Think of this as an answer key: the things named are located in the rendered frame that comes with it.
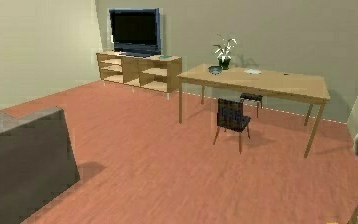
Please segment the grey sofa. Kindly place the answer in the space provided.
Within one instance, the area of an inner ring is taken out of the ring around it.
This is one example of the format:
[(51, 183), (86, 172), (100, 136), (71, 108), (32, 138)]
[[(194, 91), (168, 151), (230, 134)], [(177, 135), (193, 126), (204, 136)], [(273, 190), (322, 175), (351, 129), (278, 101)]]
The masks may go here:
[(0, 224), (20, 224), (79, 180), (63, 109), (0, 111)]

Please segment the wooden shelf cabinet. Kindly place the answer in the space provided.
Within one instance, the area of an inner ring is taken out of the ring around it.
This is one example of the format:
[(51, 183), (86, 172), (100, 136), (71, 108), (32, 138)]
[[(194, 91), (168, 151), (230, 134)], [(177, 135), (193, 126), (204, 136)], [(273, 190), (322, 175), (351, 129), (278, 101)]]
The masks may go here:
[(100, 79), (103, 84), (114, 82), (165, 93), (179, 88), (178, 75), (182, 72), (182, 58), (161, 55), (131, 56), (125, 52), (106, 51), (96, 54)]

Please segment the black television set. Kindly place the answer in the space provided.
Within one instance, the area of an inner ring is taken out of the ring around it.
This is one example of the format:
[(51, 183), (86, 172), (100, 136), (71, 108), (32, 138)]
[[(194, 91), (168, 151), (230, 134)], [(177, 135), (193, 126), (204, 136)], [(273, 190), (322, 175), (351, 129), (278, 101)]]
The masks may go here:
[(158, 8), (114, 8), (109, 18), (115, 51), (143, 56), (161, 53)]

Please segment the wooden table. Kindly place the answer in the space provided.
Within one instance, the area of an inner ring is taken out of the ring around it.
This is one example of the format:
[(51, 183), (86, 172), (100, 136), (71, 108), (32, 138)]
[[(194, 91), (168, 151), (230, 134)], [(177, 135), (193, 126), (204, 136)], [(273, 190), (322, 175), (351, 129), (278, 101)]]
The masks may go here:
[(179, 123), (182, 123), (183, 118), (183, 83), (201, 86), (201, 103), (204, 103), (206, 87), (308, 103), (309, 109), (304, 125), (308, 123), (313, 106), (317, 105), (319, 110), (304, 152), (304, 157), (308, 157), (325, 105), (330, 100), (323, 77), (296, 73), (288, 73), (289, 75), (285, 76), (283, 75), (284, 72), (267, 70), (262, 70), (261, 74), (247, 74), (244, 72), (246, 68), (241, 67), (229, 68), (218, 75), (213, 75), (208, 71), (208, 68), (208, 64), (201, 64), (178, 75)]

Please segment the dark woven chair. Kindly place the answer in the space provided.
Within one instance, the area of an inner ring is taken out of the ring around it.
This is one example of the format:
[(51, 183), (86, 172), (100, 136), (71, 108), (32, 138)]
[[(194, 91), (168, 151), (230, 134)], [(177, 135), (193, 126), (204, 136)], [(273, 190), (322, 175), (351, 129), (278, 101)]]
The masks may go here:
[(263, 108), (263, 96), (257, 94), (242, 93), (240, 95), (240, 101), (244, 102), (245, 100), (256, 102), (256, 117), (259, 117), (259, 110)]
[(239, 152), (242, 152), (242, 133), (246, 130), (247, 136), (250, 138), (250, 121), (251, 118), (246, 116), (243, 112), (242, 102), (219, 98), (216, 117), (217, 130), (213, 144), (216, 144), (221, 129), (229, 129), (239, 134)]

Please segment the white flowered house plant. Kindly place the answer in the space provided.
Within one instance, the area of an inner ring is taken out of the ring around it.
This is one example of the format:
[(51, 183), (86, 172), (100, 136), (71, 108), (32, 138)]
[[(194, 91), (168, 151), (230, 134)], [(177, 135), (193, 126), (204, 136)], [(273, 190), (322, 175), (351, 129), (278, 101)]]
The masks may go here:
[(229, 38), (224, 45), (214, 44), (216, 50), (214, 53), (217, 55), (219, 66), (223, 70), (228, 70), (231, 62), (231, 50), (235, 47), (237, 41), (235, 38)]

